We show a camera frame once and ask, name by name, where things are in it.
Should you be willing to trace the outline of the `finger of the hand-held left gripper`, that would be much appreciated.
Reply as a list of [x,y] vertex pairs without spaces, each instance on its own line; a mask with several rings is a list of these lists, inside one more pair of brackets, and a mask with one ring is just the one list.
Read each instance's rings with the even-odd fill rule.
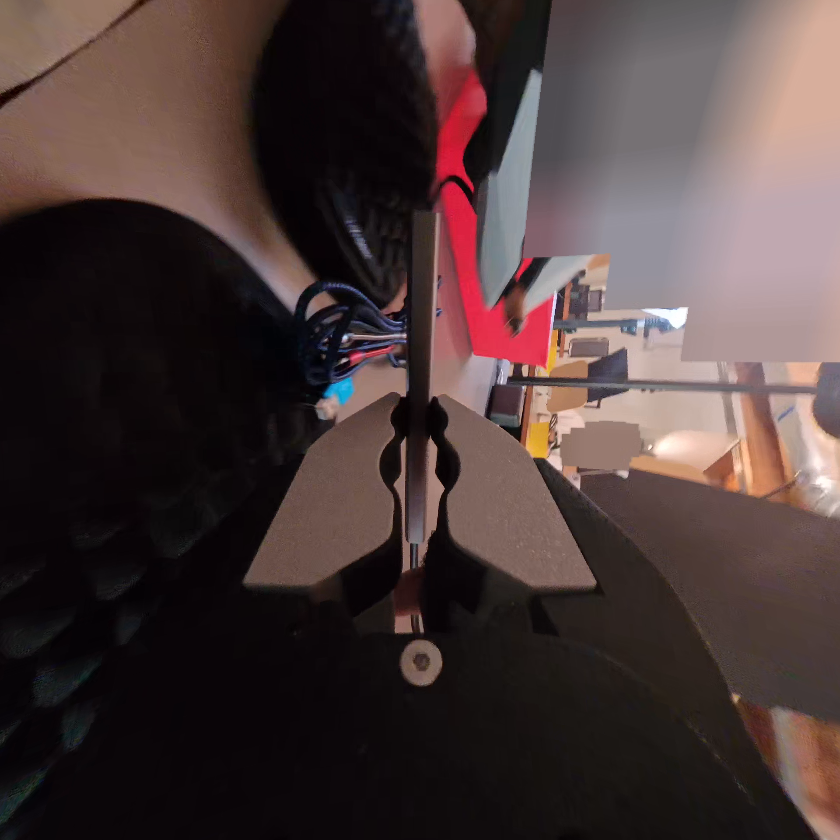
[[542,69],[499,90],[483,124],[486,134],[476,189],[476,267],[479,290],[494,308],[523,254]]
[[501,293],[507,332],[518,336],[531,311],[552,299],[568,283],[580,284],[590,274],[605,279],[611,259],[609,254],[542,257],[521,266]]

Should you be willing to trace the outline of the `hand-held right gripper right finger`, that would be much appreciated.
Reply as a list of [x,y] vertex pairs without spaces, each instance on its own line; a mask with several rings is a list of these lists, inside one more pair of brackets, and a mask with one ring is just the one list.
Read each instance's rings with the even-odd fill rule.
[[596,578],[536,461],[448,395],[428,428],[443,486],[423,564],[423,619],[489,621],[544,596],[591,595]]

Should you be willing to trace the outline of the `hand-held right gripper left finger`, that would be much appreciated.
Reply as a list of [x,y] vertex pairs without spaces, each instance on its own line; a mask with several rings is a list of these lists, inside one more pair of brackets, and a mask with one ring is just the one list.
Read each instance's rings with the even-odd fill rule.
[[352,617],[386,601],[403,569],[402,398],[387,393],[305,454],[245,574],[256,592],[338,602]]

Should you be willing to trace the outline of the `grey usb hub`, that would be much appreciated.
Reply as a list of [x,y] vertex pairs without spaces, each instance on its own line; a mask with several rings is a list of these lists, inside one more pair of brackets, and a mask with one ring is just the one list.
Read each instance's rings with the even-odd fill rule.
[[413,216],[406,309],[405,539],[413,568],[426,540],[427,410],[432,400],[440,215]]

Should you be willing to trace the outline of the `red plastic bin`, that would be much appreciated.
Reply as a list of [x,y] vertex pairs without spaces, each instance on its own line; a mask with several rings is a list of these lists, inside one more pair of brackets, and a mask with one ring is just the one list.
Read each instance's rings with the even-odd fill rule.
[[[475,70],[468,70],[445,114],[437,136],[437,178],[456,175],[468,180],[463,164],[467,143],[487,111],[487,97]],[[501,306],[489,309],[480,291],[476,261],[476,213],[454,185],[443,192],[443,216],[455,264],[458,291],[474,355],[545,367],[557,350],[553,325],[554,299],[528,315],[517,337],[504,326]]]

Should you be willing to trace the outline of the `black light stand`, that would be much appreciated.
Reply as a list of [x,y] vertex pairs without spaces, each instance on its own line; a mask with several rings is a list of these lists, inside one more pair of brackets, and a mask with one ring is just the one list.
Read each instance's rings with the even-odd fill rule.
[[621,333],[647,337],[652,329],[667,330],[669,321],[657,317],[619,318],[619,319],[555,319],[553,329],[564,333],[573,333],[582,329],[619,329]]

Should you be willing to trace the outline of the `black boom pole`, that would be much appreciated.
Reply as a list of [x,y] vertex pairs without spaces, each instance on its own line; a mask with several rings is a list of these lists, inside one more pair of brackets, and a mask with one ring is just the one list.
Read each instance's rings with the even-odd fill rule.
[[607,377],[570,376],[525,376],[512,375],[507,384],[541,387],[568,387],[577,389],[602,389],[604,391],[640,392],[697,392],[756,395],[825,396],[833,393],[829,383],[818,380],[815,385],[777,383],[739,383],[729,381],[664,381],[626,380],[617,381]]

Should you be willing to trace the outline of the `book stand with black sheet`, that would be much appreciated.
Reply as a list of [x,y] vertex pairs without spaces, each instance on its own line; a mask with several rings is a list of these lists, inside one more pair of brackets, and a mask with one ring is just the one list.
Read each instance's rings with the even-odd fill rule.
[[643,471],[581,489],[651,560],[730,690],[839,720],[839,522]]

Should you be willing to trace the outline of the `black round ribbed dome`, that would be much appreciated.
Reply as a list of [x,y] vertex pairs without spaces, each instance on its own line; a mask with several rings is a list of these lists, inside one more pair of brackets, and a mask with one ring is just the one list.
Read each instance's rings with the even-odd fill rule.
[[839,370],[838,362],[824,362],[820,365],[812,405],[817,426],[834,438],[840,435]]

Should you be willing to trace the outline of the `silver ventilation duct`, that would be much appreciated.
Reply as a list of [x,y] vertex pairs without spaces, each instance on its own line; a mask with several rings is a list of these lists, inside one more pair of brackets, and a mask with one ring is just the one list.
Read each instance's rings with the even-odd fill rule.
[[803,470],[797,473],[794,486],[805,509],[839,519],[839,479]]

